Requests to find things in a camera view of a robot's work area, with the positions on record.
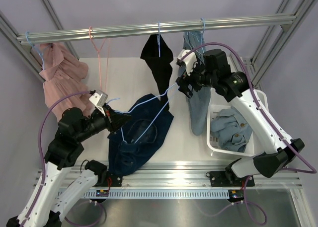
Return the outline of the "light blue wire hanger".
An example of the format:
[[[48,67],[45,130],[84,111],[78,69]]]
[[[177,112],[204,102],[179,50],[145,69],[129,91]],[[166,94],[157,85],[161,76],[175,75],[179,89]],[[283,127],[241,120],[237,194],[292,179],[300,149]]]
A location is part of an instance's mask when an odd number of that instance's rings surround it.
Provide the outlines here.
[[[116,111],[132,116],[118,132],[110,134],[111,142],[141,144],[163,142],[171,127],[174,116],[164,110],[165,105],[159,100],[160,95],[152,93],[139,98],[128,111]]]

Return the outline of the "dark blue denim skirt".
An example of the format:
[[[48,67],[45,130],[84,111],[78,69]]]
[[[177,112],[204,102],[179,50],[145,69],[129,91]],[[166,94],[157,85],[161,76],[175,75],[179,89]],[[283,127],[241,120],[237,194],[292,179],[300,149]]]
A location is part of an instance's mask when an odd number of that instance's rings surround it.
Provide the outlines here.
[[[160,149],[174,118],[153,94],[139,98],[130,115],[121,130],[108,136],[108,169],[117,176],[134,173]]]

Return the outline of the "light blue denim skirt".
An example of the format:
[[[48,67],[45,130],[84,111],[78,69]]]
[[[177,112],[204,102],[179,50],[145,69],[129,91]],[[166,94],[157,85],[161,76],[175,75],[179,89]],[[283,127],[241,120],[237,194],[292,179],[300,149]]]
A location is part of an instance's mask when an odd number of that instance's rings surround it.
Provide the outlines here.
[[[210,122],[210,134],[225,151],[244,153],[252,134],[252,128],[234,107],[222,109]]]

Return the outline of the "pink wire hanger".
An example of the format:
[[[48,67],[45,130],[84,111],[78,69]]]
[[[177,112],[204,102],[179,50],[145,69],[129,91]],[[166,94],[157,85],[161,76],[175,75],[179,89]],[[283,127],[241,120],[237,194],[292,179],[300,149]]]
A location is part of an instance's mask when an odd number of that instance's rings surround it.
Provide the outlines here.
[[[98,48],[94,42],[94,36],[92,34],[93,32],[93,27],[89,27],[89,39],[93,45],[94,50],[97,52],[97,58],[98,58],[98,70],[99,70],[99,83],[100,83],[100,89],[104,88],[103,91],[107,91],[107,81],[108,81],[108,68],[109,68],[109,49],[110,49],[110,44],[108,44],[108,50],[107,50],[107,58],[106,58],[106,66],[105,66],[105,82],[103,84],[102,82],[102,65],[101,65],[101,52],[103,50],[103,47],[108,40],[107,38],[104,38],[104,40],[101,43],[101,46]]]

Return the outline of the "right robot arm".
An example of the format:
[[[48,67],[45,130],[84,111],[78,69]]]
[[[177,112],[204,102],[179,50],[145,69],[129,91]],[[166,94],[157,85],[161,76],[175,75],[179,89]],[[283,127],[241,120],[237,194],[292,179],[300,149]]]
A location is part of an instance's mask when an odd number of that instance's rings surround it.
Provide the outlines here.
[[[221,182],[226,181],[231,186],[247,183],[250,175],[272,177],[299,155],[304,142],[300,138],[293,139],[279,126],[259,100],[247,75],[231,71],[224,51],[213,49],[202,56],[203,62],[200,62],[194,51],[185,49],[178,55],[177,64],[185,67],[184,73],[176,80],[179,91],[191,98],[190,85],[195,91],[202,87],[213,88],[242,115],[263,147],[262,153],[239,158],[221,173],[211,172],[210,176],[220,178]]]

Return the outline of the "blue hanger of pale denim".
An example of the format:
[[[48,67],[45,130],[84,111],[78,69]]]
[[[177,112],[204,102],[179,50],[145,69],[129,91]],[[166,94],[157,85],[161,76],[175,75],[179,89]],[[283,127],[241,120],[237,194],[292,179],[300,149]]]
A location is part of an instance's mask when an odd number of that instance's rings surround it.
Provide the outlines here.
[[[205,31],[205,20],[203,18],[201,18],[201,22],[203,24],[202,32],[200,32],[200,31],[188,32],[188,41],[189,41],[189,46],[191,49],[194,49],[197,46],[204,44],[203,35],[204,35],[204,31]]]

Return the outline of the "pale blue denim garment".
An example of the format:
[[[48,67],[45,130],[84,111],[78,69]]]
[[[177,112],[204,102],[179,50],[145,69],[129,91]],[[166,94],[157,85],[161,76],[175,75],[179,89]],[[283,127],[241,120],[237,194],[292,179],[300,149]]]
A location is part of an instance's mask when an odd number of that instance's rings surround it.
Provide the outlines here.
[[[192,50],[189,46],[188,32],[183,34],[183,48]],[[202,87],[200,91],[196,92],[192,89],[193,96],[186,99],[189,107],[190,126],[192,133],[199,136],[203,133],[207,121],[207,110],[211,98],[211,90],[208,87]]]

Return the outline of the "black garment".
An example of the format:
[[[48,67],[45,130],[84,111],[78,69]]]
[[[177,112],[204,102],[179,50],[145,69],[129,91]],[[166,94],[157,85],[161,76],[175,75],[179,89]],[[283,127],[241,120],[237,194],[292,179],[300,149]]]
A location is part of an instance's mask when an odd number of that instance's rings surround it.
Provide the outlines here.
[[[158,57],[157,35],[151,35],[145,43],[140,58],[144,60],[150,68],[161,95],[160,101],[163,105],[168,102],[167,94],[164,94],[169,88],[169,82],[172,75],[171,62],[173,61],[172,50],[168,47],[161,36],[161,57]],[[169,103],[164,110],[169,110]]]

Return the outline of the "white plastic basket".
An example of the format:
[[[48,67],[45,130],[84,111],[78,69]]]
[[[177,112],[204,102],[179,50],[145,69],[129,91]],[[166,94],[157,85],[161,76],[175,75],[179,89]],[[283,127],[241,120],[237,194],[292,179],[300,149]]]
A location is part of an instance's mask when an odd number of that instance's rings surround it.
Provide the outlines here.
[[[243,157],[251,157],[262,152],[261,145],[257,138],[257,135],[252,132],[250,140],[246,146],[245,152],[234,152],[234,151],[225,151],[219,148],[218,140],[213,138],[210,134],[210,122],[216,118],[218,112],[222,109],[228,109],[232,107],[228,104],[225,99],[216,94],[214,90],[211,90],[211,99],[209,108],[207,111],[207,129],[206,129],[206,140],[209,148],[210,156],[219,158],[219,159],[228,159],[235,160]]]

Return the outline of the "pink ruffled dress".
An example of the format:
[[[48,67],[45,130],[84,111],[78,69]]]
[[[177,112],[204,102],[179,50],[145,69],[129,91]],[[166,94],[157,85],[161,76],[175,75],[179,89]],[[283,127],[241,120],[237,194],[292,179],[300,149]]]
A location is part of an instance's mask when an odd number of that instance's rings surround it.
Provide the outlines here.
[[[88,91],[82,82],[88,74],[86,63],[80,62],[61,43],[41,44],[39,49],[44,61],[44,69],[39,75],[45,80],[43,89],[47,107],[69,94]],[[74,95],[61,101],[52,112],[60,120],[65,110],[76,107],[87,117],[92,110],[89,98],[88,93]]]

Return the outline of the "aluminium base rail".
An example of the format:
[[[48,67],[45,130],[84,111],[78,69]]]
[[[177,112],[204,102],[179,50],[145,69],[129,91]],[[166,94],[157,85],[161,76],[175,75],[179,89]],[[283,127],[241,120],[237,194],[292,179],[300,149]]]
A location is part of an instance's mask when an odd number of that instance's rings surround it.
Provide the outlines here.
[[[204,189],[210,188],[209,171],[223,169],[212,161],[148,162],[123,177],[123,189]],[[253,189],[301,189],[298,173],[281,171],[271,178],[255,175]]]

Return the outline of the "aluminium hanging rail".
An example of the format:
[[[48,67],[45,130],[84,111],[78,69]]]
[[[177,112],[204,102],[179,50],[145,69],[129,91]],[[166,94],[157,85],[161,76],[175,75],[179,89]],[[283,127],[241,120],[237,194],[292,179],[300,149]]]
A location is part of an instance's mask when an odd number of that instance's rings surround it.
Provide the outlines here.
[[[228,28],[291,24],[296,17],[292,14],[277,13],[273,15],[205,19],[205,31]],[[202,31],[201,19],[192,21],[160,22],[160,33],[178,33]],[[89,29],[60,30],[42,33],[29,33],[29,40],[35,44],[52,42],[71,42],[89,40]],[[137,25],[108,26],[93,29],[94,39],[117,38],[152,35],[158,33],[158,22]]]

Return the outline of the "aluminium frame left post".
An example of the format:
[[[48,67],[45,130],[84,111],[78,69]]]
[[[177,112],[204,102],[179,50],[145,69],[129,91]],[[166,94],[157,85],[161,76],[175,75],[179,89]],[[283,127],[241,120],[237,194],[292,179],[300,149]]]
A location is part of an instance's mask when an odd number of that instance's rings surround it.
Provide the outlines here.
[[[58,31],[63,30],[63,26],[53,8],[51,1],[40,1],[55,28]],[[41,82],[44,82],[44,79],[39,75],[41,71],[40,60],[38,60],[38,58],[36,58],[36,56],[31,51],[31,49],[34,48],[33,45],[35,44],[35,42],[31,41],[31,43],[24,44],[23,42],[27,41],[25,34],[19,34],[17,30],[14,28],[14,26],[11,24],[9,19],[2,12],[0,13],[0,33],[5,36],[9,43],[21,56],[22,60],[27,65],[27,67],[35,74],[35,76]]]

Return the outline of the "aluminium frame post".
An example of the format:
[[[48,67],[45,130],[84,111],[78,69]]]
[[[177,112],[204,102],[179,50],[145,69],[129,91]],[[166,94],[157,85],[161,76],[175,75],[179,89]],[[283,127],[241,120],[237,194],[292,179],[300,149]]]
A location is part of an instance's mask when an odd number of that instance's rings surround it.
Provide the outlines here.
[[[63,26],[53,8],[51,1],[40,1],[55,28],[58,31],[63,30]],[[23,42],[27,41],[25,34],[19,34],[17,30],[14,28],[14,26],[11,24],[9,19],[2,12],[0,13],[0,33],[5,36],[9,43],[21,56],[22,60],[27,65],[27,67],[35,74],[35,76],[41,82],[44,82],[44,79],[39,75],[41,71],[40,60],[38,60],[38,58],[36,58],[36,56],[31,51],[31,49],[34,48],[33,45],[35,44],[35,42],[31,41],[31,43],[24,44]]]
[[[243,57],[254,87],[262,89],[261,80],[287,47],[296,31],[317,5],[318,0],[282,0],[277,13],[290,12],[296,18],[291,24],[270,25],[265,30],[252,56]]]

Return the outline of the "aluminium frame right post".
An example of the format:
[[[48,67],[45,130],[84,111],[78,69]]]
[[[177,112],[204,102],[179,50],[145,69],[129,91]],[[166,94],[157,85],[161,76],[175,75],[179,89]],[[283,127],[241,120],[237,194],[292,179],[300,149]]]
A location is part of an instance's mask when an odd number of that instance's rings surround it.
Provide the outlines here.
[[[252,56],[243,57],[254,87],[262,89],[261,80],[287,47],[296,31],[317,5],[318,0],[282,0],[277,13],[290,12],[296,18],[291,24],[270,25],[265,30]]]

